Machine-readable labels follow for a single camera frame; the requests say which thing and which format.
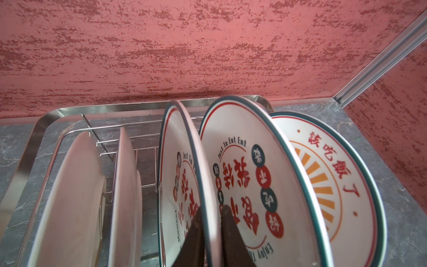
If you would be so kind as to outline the red character text plate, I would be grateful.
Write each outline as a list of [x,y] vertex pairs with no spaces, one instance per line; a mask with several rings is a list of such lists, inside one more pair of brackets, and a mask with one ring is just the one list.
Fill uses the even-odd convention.
[[212,175],[199,133],[182,102],[168,103],[162,119],[157,165],[160,265],[171,267],[198,208],[202,211],[205,262],[222,266],[221,224]]

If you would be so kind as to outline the right corner aluminium profile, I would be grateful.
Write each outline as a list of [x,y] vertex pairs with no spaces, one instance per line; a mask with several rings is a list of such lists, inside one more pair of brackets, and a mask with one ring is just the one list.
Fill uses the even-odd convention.
[[348,82],[334,100],[346,107],[384,74],[427,40],[427,13],[423,12],[389,46]]

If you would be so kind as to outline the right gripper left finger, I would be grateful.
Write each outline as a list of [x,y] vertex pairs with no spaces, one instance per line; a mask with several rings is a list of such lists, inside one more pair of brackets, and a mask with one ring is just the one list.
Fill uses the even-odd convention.
[[173,267],[203,267],[205,262],[205,238],[202,211],[198,208],[183,247]]

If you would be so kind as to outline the brown leaf pattern plate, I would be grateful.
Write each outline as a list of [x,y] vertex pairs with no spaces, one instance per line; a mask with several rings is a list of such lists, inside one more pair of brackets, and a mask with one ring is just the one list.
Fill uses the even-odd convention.
[[328,124],[300,112],[271,113],[314,189],[337,267],[381,267],[387,220],[370,171],[349,142]]

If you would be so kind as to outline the floral pattern white plate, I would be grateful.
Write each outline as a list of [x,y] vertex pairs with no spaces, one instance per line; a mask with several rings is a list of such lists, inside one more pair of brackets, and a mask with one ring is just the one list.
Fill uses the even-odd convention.
[[240,96],[207,110],[200,138],[218,208],[229,207],[243,245],[238,267],[331,267],[332,250],[309,178],[270,115]]

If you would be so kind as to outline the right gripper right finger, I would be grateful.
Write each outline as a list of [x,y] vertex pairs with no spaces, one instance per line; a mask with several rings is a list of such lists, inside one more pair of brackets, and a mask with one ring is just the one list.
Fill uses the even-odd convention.
[[221,242],[225,267],[255,267],[228,205],[221,211]]

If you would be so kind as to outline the orange sunburst plate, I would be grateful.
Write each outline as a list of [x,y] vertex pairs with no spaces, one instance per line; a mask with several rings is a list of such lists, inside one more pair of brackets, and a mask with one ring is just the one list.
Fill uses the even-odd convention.
[[94,266],[105,186],[96,140],[82,132],[55,178],[31,250],[30,267]]

